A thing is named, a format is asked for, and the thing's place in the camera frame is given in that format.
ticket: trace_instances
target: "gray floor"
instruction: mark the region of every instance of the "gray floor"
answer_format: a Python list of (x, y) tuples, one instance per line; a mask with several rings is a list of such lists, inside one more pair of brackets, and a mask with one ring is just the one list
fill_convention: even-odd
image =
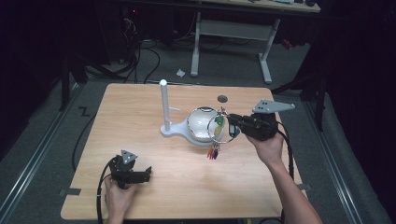
[[(260, 65), (256, 53), (260, 51), (261, 42), (249, 42), (243, 46), (231, 42), (243, 43), (240, 40), (229, 40), (216, 48), (216, 43), (203, 44), (201, 63), (198, 77), (190, 77), (191, 46), (175, 45), (169, 49), (160, 43), (155, 50), (161, 57), (160, 66), (149, 77), (153, 83), (165, 78), (169, 82), (188, 83), (195, 85), (219, 86), (247, 86), (274, 89), (293, 80), (309, 46), (298, 46), (285, 49), (280, 45), (273, 45), (268, 58), (268, 64), (273, 76), (273, 83), (266, 85), (263, 82)], [(153, 46), (153, 42), (145, 42), (143, 47)], [(141, 83), (157, 64), (157, 56), (146, 49), (141, 50), (141, 60), (137, 66), (137, 82)], [(121, 65), (113, 64), (111, 69), (118, 69)], [(176, 72), (181, 69), (186, 72), (184, 77), (178, 77)], [(6, 223), (94, 223), (88, 221), (63, 220), (60, 216), (64, 203), (64, 196), (60, 193), (67, 189), (73, 178), (72, 152), (78, 137), (85, 125), (97, 111), (106, 85), (111, 82), (120, 82), (105, 77), (91, 76), (85, 86), (79, 86), (73, 93), (75, 100), (66, 113), (59, 113), (61, 88), (57, 85), (49, 99), (40, 106), (31, 117), (30, 122), (14, 148), (0, 162), (0, 177), (3, 180), (0, 189), (2, 215), (0, 220)], [(128, 83), (134, 83), (132, 75)], [(312, 125), (310, 106), (313, 103), (301, 102), (298, 91), (286, 91), (275, 95), (279, 102), (296, 104), (293, 111), (281, 112), (284, 125), (290, 132), (290, 141), (294, 150), (302, 179), (312, 189), (307, 192), (309, 200), (318, 210), (324, 223), (390, 223), (390, 220), (370, 183), (356, 161), (335, 113), (332, 103), (326, 98), (326, 109), (323, 118), (324, 132), (318, 133)], [(46, 135), (51, 123), (55, 119), (62, 122), (54, 135)], [(84, 147), (89, 134), (88, 129), (81, 138), (77, 147), (76, 161)], [(357, 213), (350, 215), (347, 207), (340, 199), (337, 180), (333, 179), (332, 169), (327, 164), (326, 153), (323, 149), (323, 139), (332, 153), (342, 180), (345, 182), (348, 195), (356, 206)], [(43, 139), (50, 139), (48, 144), (42, 144)], [(31, 160), (41, 152), (42, 161)], [(32, 162), (39, 166), (35, 169)], [(19, 176), (32, 176), (21, 186), (21, 197), (11, 198), (10, 192), (16, 183), (20, 183)]]

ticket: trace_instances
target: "white vertical pole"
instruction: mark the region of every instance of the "white vertical pole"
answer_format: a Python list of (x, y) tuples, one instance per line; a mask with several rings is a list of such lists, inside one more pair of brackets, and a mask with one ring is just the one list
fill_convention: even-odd
[(163, 96), (163, 119), (165, 122), (165, 130), (169, 132), (171, 130), (171, 120), (169, 119), (169, 104), (168, 104), (168, 89), (167, 82), (165, 79), (160, 81), (161, 93)]

